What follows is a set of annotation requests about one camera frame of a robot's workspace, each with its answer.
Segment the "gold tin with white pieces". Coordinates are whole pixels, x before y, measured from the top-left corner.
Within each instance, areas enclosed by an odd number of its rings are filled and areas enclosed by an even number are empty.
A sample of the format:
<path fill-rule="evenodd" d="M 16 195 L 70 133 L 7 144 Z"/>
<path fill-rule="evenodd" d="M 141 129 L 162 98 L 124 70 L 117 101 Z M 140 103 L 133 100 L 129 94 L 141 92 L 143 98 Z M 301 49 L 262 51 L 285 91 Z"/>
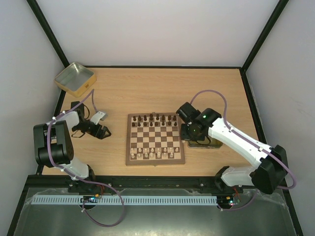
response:
<path fill-rule="evenodd" d="M 216 148 L 219 149 L 223 143 L 217 139 L 206 137 L 203 141 L 188 141 L 189 148 Z"/>

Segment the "wooden chess board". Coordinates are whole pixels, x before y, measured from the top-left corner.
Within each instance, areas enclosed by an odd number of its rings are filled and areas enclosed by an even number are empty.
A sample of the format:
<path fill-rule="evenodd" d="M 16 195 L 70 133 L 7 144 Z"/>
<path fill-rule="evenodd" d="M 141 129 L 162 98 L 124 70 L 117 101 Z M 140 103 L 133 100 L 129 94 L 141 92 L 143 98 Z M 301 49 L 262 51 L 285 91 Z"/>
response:
<path fill-rule="evenodd" d="M 129 114 L 126 165 L 185 164 L 180 128 L 181 119 L 175 113 Z"/>

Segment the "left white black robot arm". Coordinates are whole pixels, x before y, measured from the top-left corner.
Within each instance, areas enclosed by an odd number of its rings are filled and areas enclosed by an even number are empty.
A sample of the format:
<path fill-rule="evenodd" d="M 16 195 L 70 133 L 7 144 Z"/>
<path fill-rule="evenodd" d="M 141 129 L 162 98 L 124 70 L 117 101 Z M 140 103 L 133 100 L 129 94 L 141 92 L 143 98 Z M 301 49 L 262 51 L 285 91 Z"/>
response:
<path fill-rule="evenodd" d="M 107 117 L 106 112 L 96 111 L 91 118 L 85 118 L 85 108 L 79 101 L 72 102 L 70 110 L 33 127 L 35 160 L 39 165 L 66 172 L 74 181 L 95 182 L 92 168 L 75 157 L 69 132 L 80 131 L 100 140 L 110 137 L 111 132 L 99 123 Z"/>

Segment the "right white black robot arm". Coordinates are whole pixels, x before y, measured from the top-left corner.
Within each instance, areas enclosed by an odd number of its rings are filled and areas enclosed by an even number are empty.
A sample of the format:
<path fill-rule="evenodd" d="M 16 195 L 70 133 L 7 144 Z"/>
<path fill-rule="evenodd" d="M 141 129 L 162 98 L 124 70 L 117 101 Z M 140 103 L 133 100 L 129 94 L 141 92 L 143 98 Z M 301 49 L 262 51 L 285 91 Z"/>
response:
<path fill-rule="evenodd" d="M 200 112 L 186 102 L 176 114 L 183 121 L 180 129 L 182 140 L 201 141 L 210 137 L 227 145 L 249 162 L 247 167 L 223 167 L 215 180 L 215 188 L 219 192 L 224 193 L 232 186 L 246 185 L 272 194 L 280 187 L 288 173 L 286 151 L 282 146 L 271 147 L 255 140 L 210 108 Z"/>

